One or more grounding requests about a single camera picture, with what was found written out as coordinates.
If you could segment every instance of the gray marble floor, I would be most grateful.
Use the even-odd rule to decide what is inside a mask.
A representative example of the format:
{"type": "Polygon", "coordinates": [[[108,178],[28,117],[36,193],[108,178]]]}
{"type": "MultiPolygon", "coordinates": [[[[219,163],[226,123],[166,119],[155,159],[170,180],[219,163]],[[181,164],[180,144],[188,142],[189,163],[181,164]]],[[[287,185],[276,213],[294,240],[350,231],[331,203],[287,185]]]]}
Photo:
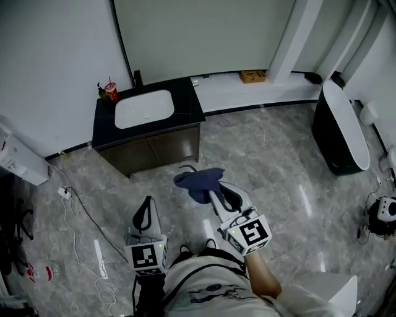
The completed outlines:
{"type": "MultiPolygon", "coordinates": [[[[360,245],[356,231],[366,197],[377,188],[377,176],[384,185],[371,202],[390,194],[392,185],[385,182],[389,175],[379,171],[382,149],[372,127],[363,127],[370,169],[351,176],[331,174],[311,134],[313,114],[314,105],[292,105],[208,117],[202,124],[200,162],[190,163],[197,169],[222,167],[224,180],[249,192],[273,233],[260,253],[283,285],[310,271],[356,274],[359,307],[367,313],[394,276],[385,267],[396,246],[373,235],[369,243],[360,245]]],[[[203,247],[204,224],[208,223],[219,245],[234,252],[216,232],[219,221],[210,206],[196,204],[187,191],[174,186],[179,164],[136,173],[131,179],[92,149],[78,150],[52,164],[66,173],[87,210],[120,250],[131,214],[151,195],[169,237],[168,265],[177,257],[180,244],[189,244],[193,251],[203,247]]],[[[59,276],[52,283],[33,284],[13,273],[9,282],[15,292],[31,300],[42,317],[107,316],[108,305],[99,300],[93,285],[96,276],[80,267],[75,258],[73,232],[64,223],[58,187],[59,179],[51,173],[50,180],[39,187],[21,182],[16,190],[35,211],[34,240],[24,241],[27,258],[33,265],[51,263],[59,276]]],[[[128,265],[83,211],[74,217],[68,206],[67,219],[76,232],[81,263],[97,272],[94,240],[99,242],[108,280],[100,280],[98,287],[110,302],[107,288],[114,288],[117,303],[112,314],[131,314],[134,275],[128,265]]]]}

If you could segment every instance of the navy blue garment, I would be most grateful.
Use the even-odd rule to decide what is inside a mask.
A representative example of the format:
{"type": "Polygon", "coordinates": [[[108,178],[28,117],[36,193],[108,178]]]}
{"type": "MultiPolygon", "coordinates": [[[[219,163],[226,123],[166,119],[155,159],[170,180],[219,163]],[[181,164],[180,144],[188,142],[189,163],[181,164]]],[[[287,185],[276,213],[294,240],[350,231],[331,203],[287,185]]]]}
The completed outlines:
{"type": "Polygon", "coordinates": [[[184,172],[176,175],[173,181],[177,187],[188,189],[188,194],[199,204],[208,204],[208,191],[214,191],[218,197],[222,197],[218,180],[223,177],[223,172],[222,168],[217,167],[198,172],[184,172]]]}

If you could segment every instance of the wooden cabinet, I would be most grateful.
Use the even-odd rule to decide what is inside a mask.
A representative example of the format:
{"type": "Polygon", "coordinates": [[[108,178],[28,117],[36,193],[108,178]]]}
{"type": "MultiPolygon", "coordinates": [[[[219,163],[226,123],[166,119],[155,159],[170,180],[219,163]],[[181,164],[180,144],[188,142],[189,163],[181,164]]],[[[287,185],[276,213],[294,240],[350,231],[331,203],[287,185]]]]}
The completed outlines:
{"type": "Polygon", "coordinates": [[[107,162],[127,177],[131,173],[158,165],[157,159],[146,139],[111,147],[99,153],[107,162]]]}
{"type": "Polygon", "coordinates": [[[142,137],[136,141],[100,150],[99,154],[122,174],[199,158],[199,129],[195,125],[184,129],[142,137]]]}
{"type": "Polygon", "coordinates": [[[198,137],[198,128],[194,127],[148,137],[147,141],[159,164],[165,165],[197,156],[198,137]]]}

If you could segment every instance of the sink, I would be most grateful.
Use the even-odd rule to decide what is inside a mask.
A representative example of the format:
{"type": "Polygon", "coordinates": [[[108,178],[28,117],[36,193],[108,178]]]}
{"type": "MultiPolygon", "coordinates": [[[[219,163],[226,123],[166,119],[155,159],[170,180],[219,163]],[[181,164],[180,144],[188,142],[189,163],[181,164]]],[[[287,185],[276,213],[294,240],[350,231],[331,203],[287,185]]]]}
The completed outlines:
{"type": "Polygon", "coordinates": [[[157,90],[120,100],[116,105],[115,124],[126,129],[169,118],[174,112],[171,93],[157,90]]]}

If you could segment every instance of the bathroom vanity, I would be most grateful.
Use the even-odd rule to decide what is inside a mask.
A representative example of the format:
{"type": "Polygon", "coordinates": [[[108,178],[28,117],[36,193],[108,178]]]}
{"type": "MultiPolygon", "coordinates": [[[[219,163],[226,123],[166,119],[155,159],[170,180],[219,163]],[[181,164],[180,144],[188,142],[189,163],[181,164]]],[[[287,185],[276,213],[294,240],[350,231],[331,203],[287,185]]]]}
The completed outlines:
{"type": "Polygon", "coordinates": [[[92,147],[126,177],[186,159],[198,161],[203,121],[188,77],[132,88],[119,93],[117,105],[97,100],[92,147]]]}

